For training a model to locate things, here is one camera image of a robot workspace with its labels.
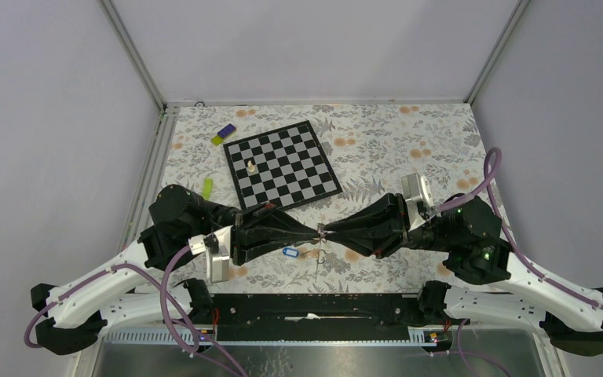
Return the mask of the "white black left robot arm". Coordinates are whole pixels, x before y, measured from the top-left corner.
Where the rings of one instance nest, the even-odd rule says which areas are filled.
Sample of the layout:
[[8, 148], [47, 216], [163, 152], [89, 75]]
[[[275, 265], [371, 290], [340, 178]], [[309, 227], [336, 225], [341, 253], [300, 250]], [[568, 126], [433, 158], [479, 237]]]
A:
[[68, 355], [126, 322], [170, 322], [171, 309], [204, 322], [213, 305], [206, 286], [225, 282], [232, 265], [319, 236], [273, 203], [243, 211], [180, 185], [165, 187], [149, 212], [152, 225], [114, 258], [70, 283], [31, 289], [27, 346]]

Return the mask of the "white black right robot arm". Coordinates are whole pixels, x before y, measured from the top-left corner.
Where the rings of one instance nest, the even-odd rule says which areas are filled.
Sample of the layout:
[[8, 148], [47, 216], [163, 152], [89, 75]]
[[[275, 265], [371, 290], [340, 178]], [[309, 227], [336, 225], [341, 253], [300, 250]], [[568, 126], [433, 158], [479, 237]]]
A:
[[428, 194], [388, 194], [320, 233], [379, 259], [402, 248], [446, 254], [443, 266], [462, 285], [423, 284], [417, 301], [426, 322], [502, 324], [543, 335], [568, 353], [603, 354], [603, 287], [562, 282], [516, 253], [501, 227], [502, 220], [478, 197], [439, 212]]

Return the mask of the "blue capped key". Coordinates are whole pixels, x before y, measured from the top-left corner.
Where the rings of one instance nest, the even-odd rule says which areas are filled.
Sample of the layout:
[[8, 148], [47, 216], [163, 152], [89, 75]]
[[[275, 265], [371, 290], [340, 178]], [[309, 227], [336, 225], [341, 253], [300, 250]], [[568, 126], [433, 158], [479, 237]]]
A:
[[290, 257], [290, 258], [297, 258], [300, 255], [300, 251], [293, 247], [285, 247], [282, 250], [282, 253], [283, 253], [283, 255]]

